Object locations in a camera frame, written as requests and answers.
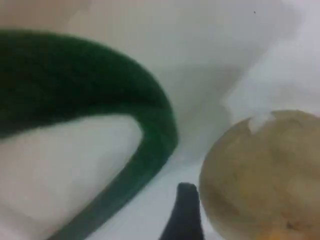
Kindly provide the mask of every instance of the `green rubber hose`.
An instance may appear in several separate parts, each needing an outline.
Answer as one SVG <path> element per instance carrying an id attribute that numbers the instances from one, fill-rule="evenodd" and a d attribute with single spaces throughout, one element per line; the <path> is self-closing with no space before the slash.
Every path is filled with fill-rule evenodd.
<path id="1" fill-rule="evenodd" d="M 140 146 L 116 178 L 47 240 L 84 240 L 141 191 L 177 145 L 174 114 L 154 78 L 110 48 L 54 33 L 0 30 L 1 138 L 109 114 L 137 120 Z"/>

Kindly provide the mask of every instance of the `green cord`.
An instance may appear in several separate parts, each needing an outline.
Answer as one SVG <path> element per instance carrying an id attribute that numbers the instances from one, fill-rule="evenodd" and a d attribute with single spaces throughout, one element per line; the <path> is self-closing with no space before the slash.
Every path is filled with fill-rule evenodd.
<path id="1" fill-rule="evenodd" d="M 160 171 L 178 143 L 172 108 L 139 64 L 87 40 L 0 30 L 2 138 L 77 118 L 134 117 L 143 139 L 125 168 L 87 207 L 47 240 L 84 240 Z"/>

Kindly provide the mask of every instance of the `green wire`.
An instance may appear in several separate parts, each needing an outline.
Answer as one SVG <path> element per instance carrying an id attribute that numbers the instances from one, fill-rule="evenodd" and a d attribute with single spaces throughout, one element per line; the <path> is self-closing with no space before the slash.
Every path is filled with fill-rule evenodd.
<path id="1" fill-rule="evenodd" d="M 107 114 L 135 118 L 141 144 L 116 178 L 47 240 L 84 240 L 140 192 L 178 143 L 174 114 L 154 78 L 110 48 L 54 33 L 0 31 L 2 138 Z"/>

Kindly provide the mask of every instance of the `beige round object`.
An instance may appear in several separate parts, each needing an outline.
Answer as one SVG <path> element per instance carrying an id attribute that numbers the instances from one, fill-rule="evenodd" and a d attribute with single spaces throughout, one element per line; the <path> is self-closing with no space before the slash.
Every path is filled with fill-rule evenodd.
<path id="1" fill-rule="evenodd" d="M 320 118 L 298 110 L 271 113 L 229 129 L 200 174 L 200 198 L 226 240 L 320 239 Z"/>

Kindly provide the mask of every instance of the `black object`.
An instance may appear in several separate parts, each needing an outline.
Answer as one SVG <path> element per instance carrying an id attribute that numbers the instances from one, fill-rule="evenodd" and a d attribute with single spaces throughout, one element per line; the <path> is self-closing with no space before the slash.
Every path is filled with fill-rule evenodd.
<path id="1" fill-rule="evenodd" d="M 159 240 L 204 240 L 197 187 L 179 183 L 170 219 Z"/>

